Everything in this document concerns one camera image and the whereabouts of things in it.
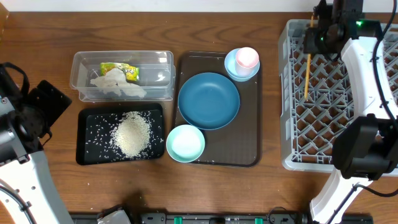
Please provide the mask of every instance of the chopstick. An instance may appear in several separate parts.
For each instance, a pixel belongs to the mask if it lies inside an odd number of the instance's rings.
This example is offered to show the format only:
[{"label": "chopstick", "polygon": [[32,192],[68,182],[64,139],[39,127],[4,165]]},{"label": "chopstick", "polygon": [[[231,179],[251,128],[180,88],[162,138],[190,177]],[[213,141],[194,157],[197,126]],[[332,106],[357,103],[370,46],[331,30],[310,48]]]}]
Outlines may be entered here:
[{"label": "chopstick", "polygon": [[[313,27],[313,14],[311,16],[310,27]],[[305,100],[307,100],[307,98],[308,98],[308,84],[310,82],[310,67],[311,67],[311,54],[308,54],[307,71],[305,72],[305,88],[304,88],[304,98],[305,98]]]}]

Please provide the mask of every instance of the brown tray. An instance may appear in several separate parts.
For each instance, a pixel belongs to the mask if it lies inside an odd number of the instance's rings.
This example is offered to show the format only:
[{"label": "brown tray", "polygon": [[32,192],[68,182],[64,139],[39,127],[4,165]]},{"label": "brown tray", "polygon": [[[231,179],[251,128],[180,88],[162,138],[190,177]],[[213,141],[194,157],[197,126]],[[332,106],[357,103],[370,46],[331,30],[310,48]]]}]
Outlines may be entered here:
[{"label": "brown tray", "polygon": [[[203,72],[215,72],[229,78],[224,59],[227,53],[189,51],[181,56],[176,76],[173,128],[188,124],[178,109],[178,93],[192,76]],[[201,130],[206,139],[203,154],[196,164],[250,167],[261,159],[261,67],[246,82],[230,79],[239,91],[241,106],[235,119],[217,130]]]}]

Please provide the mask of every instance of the food wrapper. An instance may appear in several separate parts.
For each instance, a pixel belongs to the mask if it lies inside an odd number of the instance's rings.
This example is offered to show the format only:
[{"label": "food wrapper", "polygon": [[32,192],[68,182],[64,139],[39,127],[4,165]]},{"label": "food wrapper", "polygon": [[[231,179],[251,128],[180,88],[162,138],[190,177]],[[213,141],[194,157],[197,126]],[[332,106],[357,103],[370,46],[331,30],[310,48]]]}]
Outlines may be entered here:
[{"label": "food wrapper", "polygon": [[139,81],[139,68],[131,66],[126,63],[105,62],[101,63],[101,76],[114,68],[120,69],[126,76],[126,81],[129,83]]}]

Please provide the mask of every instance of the clear plastic container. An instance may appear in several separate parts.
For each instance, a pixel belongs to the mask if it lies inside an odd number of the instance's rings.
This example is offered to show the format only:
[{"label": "clear plastic container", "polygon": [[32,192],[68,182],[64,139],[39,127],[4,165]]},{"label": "clear plastic container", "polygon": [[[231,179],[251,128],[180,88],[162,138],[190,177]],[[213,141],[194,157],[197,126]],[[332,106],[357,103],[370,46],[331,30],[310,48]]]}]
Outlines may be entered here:
[{"label": "clear plastic container", "polygon": [[[128,63],[139,68],[138,86],[97,87],[103,62]],[[70,87],[86,102],[172,100],[175,67],[173,53],[155,50],[77,52],[73,58]]]}]

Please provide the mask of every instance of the green clip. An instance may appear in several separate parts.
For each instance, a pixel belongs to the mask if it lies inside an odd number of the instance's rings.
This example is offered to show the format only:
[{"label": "green clip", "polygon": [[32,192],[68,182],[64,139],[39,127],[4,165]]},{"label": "green clip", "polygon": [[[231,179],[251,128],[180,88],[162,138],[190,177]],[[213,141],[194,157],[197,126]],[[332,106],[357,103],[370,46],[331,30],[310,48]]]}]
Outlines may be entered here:
[{"label": "green clip", "polygon": [[174,224],[182,224],[182,217],[174,217]]},{"label": "green clip", "polygon": [[255,218],[254,224],[262,224],[262,218]]}]

